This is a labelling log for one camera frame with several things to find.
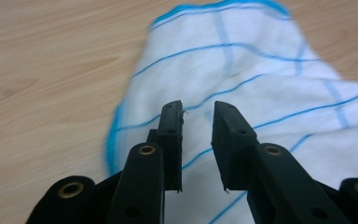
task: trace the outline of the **wood grain surface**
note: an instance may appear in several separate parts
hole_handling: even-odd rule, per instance
[[[358,1],[281,2],[320,56],[358,81]],[[0,223],[24,223],[68,175],[107,178],[104,139],[147,27],[182,3],[0,0]]]

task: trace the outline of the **blue stripe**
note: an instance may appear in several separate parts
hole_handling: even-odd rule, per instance
[[[230,208],[232,208],[237,202],[239,202],[246,194],[248,193],[248,191],[244,191],[243,193],[240,194],[240,196],[238,196],[232,203],[230,203],[225,209],[223,209],[223,211],[221,211],[219,214],[217,214],[216,217],[214,217],[212,219],[212,221],[210,221],[209,223],[215,223],[220,217],[222,217]]]
[[[207,154],[208,152],[211,152],[212,148],[208,148],[206,150],[203,150],[201,153],[199,153],[193,160],[191,160],[190,162],[188,162],[186,165],[182,166],[182,170],[187,169],[188,166],[190,166],[191,164],[193,164],[193,162],[195,162],[196,160],[198,160],[202,155]]]
[[[149,30],[150,31],[154,31],[157,28],[159,28],[160,26],[167,24],[171,21],[174,21],[178,18],[181,18],[183,16],[194,16],[194,15],[202,15],[202,14],[207,14],[207,13],[216,13],[216,12],[221,12],[221,11],[225,11],[225,10],[230,10],[230,9],[237,9],[237,10],[260,10],[262,12],[265,12],[263,9],[265,9],[266,7],[225,7],[225,8],[219,8],[219,9],[214,9],[214,10],[208,10],[208,11],[188,11],[185,12],[183,14],[180,14],[176,17],[173,17],[169,20],[166,20],[164,22],[158,23],[158,22],[154,22],[151,24]],[[270,16],[272,19],[277,20],[277,21],[290,21],[292,18],[288,15],[288,17],[278,17],[275,14],[269,13],[269,12],[265,12],[267,16]]]
[[[212,98],[214,98],[215,96],[233,92],[233,91],[235,91],[236,89],[238,89],[240,86],[242,86],[243,84],[248,83],[248,82],[250,82],[250,81],[253,81],[253,80],[255,80],[256,78],[261,77],[261,76],[263,76],[263,74],[260,74],[260,75],[257,75],[257,76],[255,76],[255,77],[251,77],[251,78],[249,78],[249,79],[246,79],[246,80],[244,80],[243,82],[239,83],[237,86],[235,86],[235,87],[232,88],[232,89],[229,89],[229,90],[226,90],[226,91],[218,91],[218,92],[215,92],[215,93],[209,95],[208,97],[206,97],[206,98],[205,98],[204,100],[202,100],[199,104],[185,107],[184,110],[185,110],[185,111],[188,111],[188,110],[197,109],[197,108],[201,107],[202,105],[204,105],[207,101],[209,101],[209,100],[211,100]],[[129,130],[129,129],[135,129],[135,128],[144,127],[144,126],[150,124],[151,122],[153,122],[154,120],[158,119],[159,116],[161,116],[161,114],[158,114],[158,115],[156,115],[155,117],[153,117],[151,120],[148,120],[148,121],[143,122],[143,123],[140,123],[140,124],[134,124],[134,125],[129,125],[129,126],[124,126],[124,127],[118,128],[117,131],[120,132],[120,131],[124,131],[124,130]]]
[[[156,60],[155,62],[149,64],[148,66],[146,66],[145,68],[143,68],[139,72],[135,73],[132,76],[132,78],[139,76],[140,74],[142,74],[144,71],[146,71],[150,67],[154,66],[155,64],[157,64],[157,63],[159,63],[161,61],[176,57],[178,55],[182,55],[182,54],[193,52],[193,51],[204,50],[204,49],[218,49],[218,48],[231,48],[231,47],[247,49],[247,50],[251,51],[253,54],[255,54],[257,56],[272,59],[272,60],[279,60],[279,61],[283,61],[283,62],[315,62],[315,61],[320,61],[320,59],[293,59],[293,58],[286,58],[286,57],[278,56],[278,55],[267,54],[266,52],[263,52],[262,50],[258,49],[256,46],[253,46],[253,45],[247,44],[247,43],[227,43],[227,44],[218,44],[218,45],[208,45],[208,46],[203,46],[203,47],[198,47],[198,48],[193,48],[193,49],[185,49],[185,50],[176,52],[174,54],[162,57],[162,58]]]
[[[280,118],[280,119],[275,119],[275,120],[272,120],[272,121],[269,121],[269,122],[265,122],[265,123],[256,125],[256,126],[254,126],[254,129],[258,129],[258,128],[261,128],[261,127],[264,127],[264,126],[268,126],[270,124],[278,123],[278,122],[281,122],[283,120],[290,119],[292,117],[296,117],[296,116],[299,116],[299,115],[302,115],[302,114],[306,114],[306,113],[309,113],[309,112],[314,111],[314,110],[324,109],[324,108],[328,108],[328,107],[332,107],[332,106],[338,106],[338,105],[345,105],[346,103],[350,103],[350,102],[352,102],[354,100],[357,100],[357,99],[358,99],[358,95],[352,97],[349,100],[341,101],[341,102],[336,103],[336,104],[321,105],[321,106],[316,106],[316,107],[313,107],[313,108],[310,108],[310,109],[302,110],[302,111],[299,111],[299,112],[284,116],[283,118]]]
[[[196,6],[196,5],[179,5],[177,7],[175,7],[173,10],[167,12],[166,14],[163,14],[161,16],[159,16],[158,18],[155,19],[155,21],[153,23],[157,23],[159,21],[164,21],[166,19],[168,19],[169,17],[181,12],[181,11],[185,11],[185,10],[190,10],[190,9],[208,9],[208,8],[212,8],[215,9],[217,7],[223,7],[223,6],[227,6],[233,3],[242,3],[242,4],[246,4],[246,3],[261,3],[266,5],[267,7],[271,7],[274,8],[275,10],[281,12],[284,16],[290,16],[289,11],[283,7],[282,5],[275,3],[273,1],[270,0],[230,0],[230,1],[221,1],[218,3],[213,3],[213,4],[207,4],[207,5],[202,5],[202,6]]]
[[[331,80],[324,80],[324,85],[327,88],[327,90],[330,92],[330,95],[332,95],[333,98],[336,100],[336,102],[342,101],[341,94],[339,94],[338,90],[336,89],[336,87],[334,86],[334,84]],[[341,127],[344,129],[349,128],[350,124],[348,123],[348,120],[347,120],[347,117],[345,115],[342,105],[337,106],[336,113],[337,113],[338,121],[341,124]]]
[[[307,138],[313,136],[313,133],[310,133],[310,134],[307,134],[307,135],[304,135],[303,137],[300,138],[300,140],[298,140],[290,149],[289,151],[290,152],[294,152],[298,149],[298,147],[304,143],[305,140],[307,140]]]
[[[223,21],[222,16],[220,15],[220,13],[214,13],[213,14],[213,19],[214,19],[214,24],[217,30],[217,34],[220,38],[220,42],[221,43],[229,43],[229,37],[228,37],[228,33],[226,30],[226,26],[225,23]],[[225,77],[229,77],[231,75],[231,70],[232,70],[232,61],[233,61],[233,52],[232,52],[232,48],[223,48],[223,52],[225,54]]]
[[[304,39],[301,43],[300,49],[298,50],[297,59],[301,59],[302,56],[304,56],[304,52],[305,49],[307,48],[307,41]],[[302,74],[302,62],[295,62],[295,68],[296,68],[296,73],[295,76],[300,76]]]

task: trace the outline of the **blue striped towel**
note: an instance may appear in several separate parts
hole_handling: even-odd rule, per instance
[[[108,135],[110,174],[175,100],[186,109],[184,191],[167,192],[166,223],[253,223],[246,192],[223,191],[211,149],[214,101],[235,105],[261,143],[289,149],[314,179],[337,189],[358,176],[358,82],[342,80],[278,3],[183,5],[151,24]]]

